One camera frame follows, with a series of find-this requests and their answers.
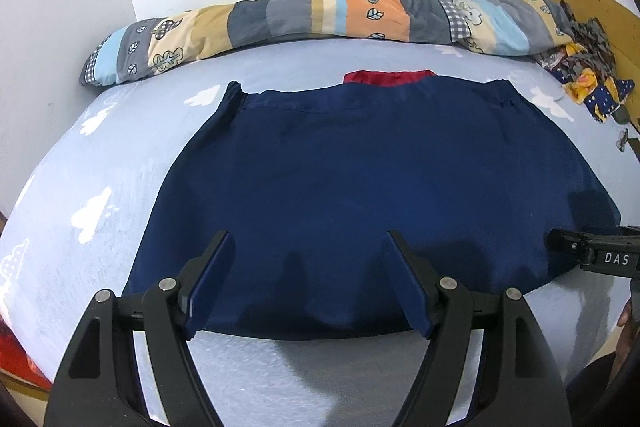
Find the pile of fabric scraps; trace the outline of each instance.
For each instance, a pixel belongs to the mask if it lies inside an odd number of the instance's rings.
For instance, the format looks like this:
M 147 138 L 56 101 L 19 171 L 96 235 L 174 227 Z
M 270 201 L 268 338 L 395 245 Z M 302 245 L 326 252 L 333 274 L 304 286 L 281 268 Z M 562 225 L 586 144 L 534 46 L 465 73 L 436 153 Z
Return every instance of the pile of fabric scraps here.
M 617 79 L 616 59 L 599 20 L 578 22 L 564 0 L 560 5 L 571 23 L 574 42 L 536 55 L 536 61 L 574 102 L 583 103 L 596 121 L 604 122 L 621 107 L 635 83 Z

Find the wooden headboard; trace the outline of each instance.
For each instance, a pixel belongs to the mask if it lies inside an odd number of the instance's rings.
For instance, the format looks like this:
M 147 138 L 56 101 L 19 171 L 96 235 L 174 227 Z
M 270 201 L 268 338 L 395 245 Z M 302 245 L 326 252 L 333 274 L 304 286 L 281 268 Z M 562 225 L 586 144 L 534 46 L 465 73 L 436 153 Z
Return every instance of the wooden headboard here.
M 565 1 L 571 5 L 578 20 L 598 18 L 616 57 L 618 77 L 636 81 L 636 89 L 626 99 L 625 105 L 633 125 L 640 131 L 640 19 L 614 0 Z

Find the red fabric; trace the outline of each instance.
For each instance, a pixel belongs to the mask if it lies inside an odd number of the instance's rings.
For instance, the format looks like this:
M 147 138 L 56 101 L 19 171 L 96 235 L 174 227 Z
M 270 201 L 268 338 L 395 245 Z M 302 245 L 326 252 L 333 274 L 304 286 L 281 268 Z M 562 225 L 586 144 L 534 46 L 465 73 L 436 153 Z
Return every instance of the red fabric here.
M 49 380 L 24 352 L 2 317 L 0 317 L 0 373 L 12 375 L 45 391 L 51 390 Z
M 386 73 L 385 71 L 352 71 L 344 75 L 344 83 L 357 82 L 371 86 L 394 87 L 402 84 L 410 84 L 423 79 L 425 76 L 436 76 L 431 70 L 422 71 L 398 71 Z

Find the checkered fabric patch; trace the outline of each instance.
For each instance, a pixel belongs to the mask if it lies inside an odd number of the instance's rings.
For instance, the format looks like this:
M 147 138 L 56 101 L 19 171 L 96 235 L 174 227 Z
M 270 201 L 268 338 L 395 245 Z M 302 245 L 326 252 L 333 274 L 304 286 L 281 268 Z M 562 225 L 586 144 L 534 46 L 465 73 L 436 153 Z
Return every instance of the checkered fabric patch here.
M 86 66 L 84 67 L 84 85 L 92 84 L 94 86 L 100 86 L 99 82 L 95 81 L 94 69 L 95 69 L 95 60 L 98 58 L 98 52 L 102 45 L 107 41 L 108 37 L 104 39 L 98 47 L 94 49 L 94 51 L 89 55 L 87 59 Z
M 447 19 L 449 19 L 451 41 L 457 42 L 470 37 L 471 30 L 465 18 L 460 15 L 456 5 L 453 4 L 453 0 L 438 0 L 438 2 L 442 5 L 444 13 L 447 14 Z

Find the metal screw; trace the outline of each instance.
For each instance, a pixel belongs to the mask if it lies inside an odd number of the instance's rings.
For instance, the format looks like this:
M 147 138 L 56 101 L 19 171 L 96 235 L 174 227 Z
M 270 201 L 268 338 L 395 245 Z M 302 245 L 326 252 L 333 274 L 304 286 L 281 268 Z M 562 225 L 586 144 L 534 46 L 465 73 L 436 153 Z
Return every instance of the metal screw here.
M 458 281 L 452 277 L 443 277 L 440 279 L 440 286 L 446 290 L 455 290 L 458 287 Z
M 512 301 L 519 301 L 522 299 L 522 292 L 517 288 L 507 288 L 507 296 Z
M 175 279 L 173 277 L 165 277 L 158 283 L 158 287 L 162 291 L 172 290 L 175 288 Z
M 108 301 L 111 297 L 111 292 L 109 290 L 100 290 L 97 294 L 95 294 L 95 300 L 98 302 Z

